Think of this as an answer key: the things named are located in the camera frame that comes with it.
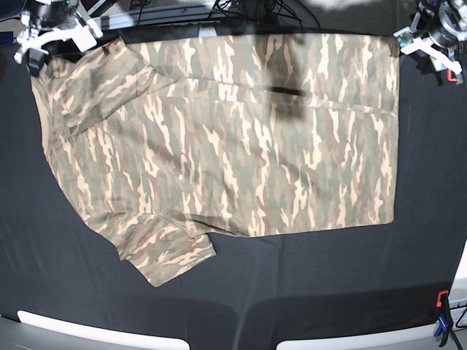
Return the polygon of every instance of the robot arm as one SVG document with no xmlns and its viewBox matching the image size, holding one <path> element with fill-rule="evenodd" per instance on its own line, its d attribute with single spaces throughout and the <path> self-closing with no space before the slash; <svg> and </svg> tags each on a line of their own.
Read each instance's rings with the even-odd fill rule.
<svg viewBox="0 0 467 350">
<path fill-rule="evenodd" d="M 48 52 L 42 46 L 48 42 L 71 39 L 84 52 L 96 46 L 96 40 L 103 35 L 79 0 L 7 2 L 10 2 L 8 7 L 0 7 L 0 17 L 7 17 L 5 14 L 14 15 L 24 6 L 21 12 L 24 29 L 17 37 L 20 48 L 15 54 L 15 61 L 21 63 L 26 56 L 26 63 L 33 76 L 38 76 L 45 67 Z"/>
<path fill-rule="evenodd" d="M 467 0 L 420 0 L 418 10 L 410 27 L 394 33 L 401 52 L 423 51 L 436 71 L 449 69 L 458 84 L 462 83 L 462 66 L 457 59 L 467 40 Z"/>
</svg>

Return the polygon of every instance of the t-shirt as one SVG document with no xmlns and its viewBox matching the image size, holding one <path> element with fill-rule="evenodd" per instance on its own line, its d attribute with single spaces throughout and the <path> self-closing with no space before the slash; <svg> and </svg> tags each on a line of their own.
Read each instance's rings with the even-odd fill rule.
<svg viewBox="0 0 467 350">
<path fill-rule="evenodd" d="M 33 92 L 45 155 L 84 223 L 158 286 L 259 237 L 393 220 L 398 46 L 222 36 L 53 58 Z"/>
</svg>

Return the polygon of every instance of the black table surface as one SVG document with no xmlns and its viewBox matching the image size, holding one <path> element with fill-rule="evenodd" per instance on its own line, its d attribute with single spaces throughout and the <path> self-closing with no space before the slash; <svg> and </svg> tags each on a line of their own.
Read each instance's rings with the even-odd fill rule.
<svg viewBox="0 0 467 350">
<path fill-rule="evenodd" d="M 181 338 L 192 349 L 400 330 L 436 320 L 467 235 L 466 85 L 401 58 L 395 220 L 265 238 L 210 237 L 217 256 L 152 287 L 89 230 L 42 154 L 25 66 L 0 48 L 0 314 L 18 310 Z"/>
</svg>

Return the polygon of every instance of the black cable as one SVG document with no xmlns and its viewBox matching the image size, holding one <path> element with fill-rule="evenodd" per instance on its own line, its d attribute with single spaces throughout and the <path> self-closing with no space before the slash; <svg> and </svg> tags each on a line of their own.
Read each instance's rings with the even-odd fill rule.
<svg viewBox="0 0 467 350">
<path fill-rule="evenodd" d="M 301 2 L 300 0 L 295 0 L 297 1 L 312 17 L 313 17 L 313 20 L 316 22 L 316 24 L 318 25 L 318 28 L 321 29 L 321 23 L 320 21 L 317 19 L 317 17 L 314 15 L 314 13 L 303 3 Z"/>
<path fill-rule="evenodd" d="M 270 13 L 272 13 L 272 12 L 276 9 L 276 5 L 277 5 L 277 0 L 274 1 L 274 5 L 273 5 L 273 7 L 271 7 L 270 9 L 269 9 L 269 7 L 266 6 L 266 5 L 264 5 L 264 7 L 266 7 L 266 9 L 267 9 Z"/>
<path fill-rule="evenodd" d="M 21 20 L 21 18 L 19 18 L 19 17 L 5 18 L 4 20 L 0 20 L 0 23 L 7 22 L 8 20 Z"/>
<path fill-rule="evenodd" d="M 297 16 L 296 12 L 291 7 L 289 7 L 287 4 L 283 4 L 282 7 L 291 15 L 293 19 L 297 20 L 300 23 L 300 27 L 303 27 L 303 20 L 299 16 Z"/>
<path fill-rule="evenodd" d="M 225 8 L 227 7 L 227 4 L 230 4 L 232 2 L 232 0 L 229 0 L 227 1 L 227 4 L 224 4 L 223 7 L 221 7 L 219 5 L 219 2 L 220 0 L 216 0 L 216 2 L 214 3 L 214 6 L 212 7 L 212 11 L 211 13 L 209 13 L 209 16 L 213 13 L 213 11 L 217 10 L 218 12 L 222 13 L 223 15 L 225 15 L 225 17 L 232 23 L 231 21 L 231 16 L 229 15 L 232 15 L 232 16 L 236 16 L 238 18 L 244 18 L 246 20 L 251 20 L 252 22 L 259 22 L 258 20 L 254 19 L 254 18 L 251 18 L 249 16 L 246 16 L 240 12 L 232 12 L 232 11 L 228 11 L 226 10 Z"/>
<path fill-rule="evenodd" d="M 278 12 L 271 12 L 271 14 L 276 15 L 276 16 L 280 16 L 280 17 L 292 18 L 293 20 L 297 20 L 298 23 L 300 23 L 300 27 L 304 26 L 303 21 L 300 18 L 297 18 L 295 16 L 290 16 L 290 15 L 286 15 L 284 13 L 278 13 Z"/>
<path fill-rule="evenodd" d="M 151 3 L 151 0 L 131 0 L 130 11 L 139 9 L 138 21 L 136 22 L 136 27 L 139 26 L 139 21 L 141 20 L 141 14 L 143 9 Z"/>
<path fill-rule="evenodd" d="M 460 317 L 458 318 L 458 320 L 455 322 L 456 328 L 460 328 L 460 329 L 467 328 L 467 326 L 460 326 L 460 325 L 459 325 L 459 322 L 460 322 L 460 321 L 462 320 L 462 318 L 466 315 L 466 312 L 467 312 L 467 308 L 464 309 L 464 311 L 462 312 L 462 314 L 460 315 Z"/>
<path fill-rule="evenodd" d="M 454 330 L 451 327 L 449 328 L 449 333 L 450 333 L 453 341 L 455 342 L 455 345 L 457 346 L 458 350 L 463 350 L 463 347 L 460 344 L 459 338 L 456 336 Z"/>
<path fill-rule="evenodd" d="M 278 13 L 282 11 L 282 8 L 284 7 L 284 0 L 280 0 L 280 7 Z"/>
</svg>

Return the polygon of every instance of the fabric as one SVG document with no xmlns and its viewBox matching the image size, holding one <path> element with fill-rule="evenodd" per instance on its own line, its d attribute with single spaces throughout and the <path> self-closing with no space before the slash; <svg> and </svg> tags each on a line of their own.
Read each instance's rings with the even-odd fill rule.
<svg viewBox="0 0 467 350">
<path fill-rule="evenodd" d="M 54 59 L 33 79 L 47 161 L 85 224 L 155 286 L 215 254 L 208 232 L 389 223 L 395 48 L 337 34 L 118 39 Z"/>
<path fill-rule="evenodd" d="M 136 29 L 151 34 L 151 42 L 167 31 L 176 39 L 178 27 L 127 28 L 123 38 L 137 40 Z M 440 290 L 453 289 L 467 236 L 467 119 L 458 113 L 465 85 L 442 74 L 439 87 L 433 74 L 420 73 L 413 56 L 400 58 L 392 223 L 259 238 L 210 233 L 215 257 L 153 288 L 84 225 L 61 192 L 40 147 L 31 78 L 13 59 L 17 49 L 0 47 L 3 317 L 18 320 L 23 310 L 181 338 L 192 350 L 271 350 L 286 340 L 436 321 L 434 300 Z M 342 322 L 355 315 L 359 322 Z"/>
</svg>

